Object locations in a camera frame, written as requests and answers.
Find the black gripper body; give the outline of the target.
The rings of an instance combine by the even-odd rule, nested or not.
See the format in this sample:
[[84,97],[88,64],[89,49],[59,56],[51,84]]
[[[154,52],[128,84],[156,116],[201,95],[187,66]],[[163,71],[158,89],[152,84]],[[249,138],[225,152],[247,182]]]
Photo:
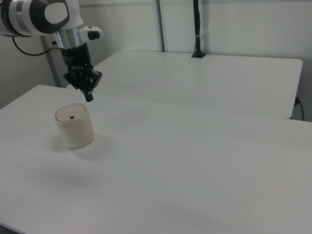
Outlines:
[[61,49],[60,51],[69,72],[82,69],[85,66],[93,69],[87,43],[75,48]]

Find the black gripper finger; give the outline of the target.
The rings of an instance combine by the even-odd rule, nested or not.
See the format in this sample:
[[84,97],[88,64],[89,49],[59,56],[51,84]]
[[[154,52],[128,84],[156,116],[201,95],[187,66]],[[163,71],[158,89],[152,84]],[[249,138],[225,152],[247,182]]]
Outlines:
[[85,64],[85,99],[86,101],[93,100],[93,90],[97,87],[102,73],[95,71],[93,66],[90,64]]
[[82,91],[85,100],[89,101],[88,79],[85,76],[82,67],[68,66],[68,72],[64,74],[64,78],[75,88]]

